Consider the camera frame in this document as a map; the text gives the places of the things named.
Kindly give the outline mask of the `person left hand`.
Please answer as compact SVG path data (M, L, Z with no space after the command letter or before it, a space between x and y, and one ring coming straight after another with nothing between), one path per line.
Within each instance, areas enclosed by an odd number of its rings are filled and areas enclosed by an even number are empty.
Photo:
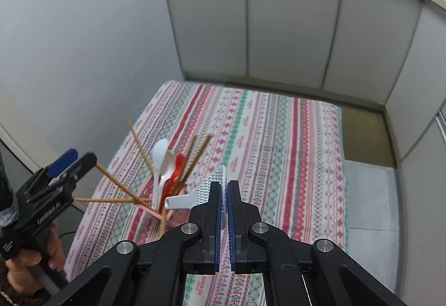
M49 268L62 271L65 265L65 257L60 239L55 231L56 227L56 221L49 225L46 249L49 255ZM42 285L30 273L30 267L38 265L41 260L42 257L39 252L27 249L20 250L15 257L6 260L7 279L14 291L33 295L41 289Z

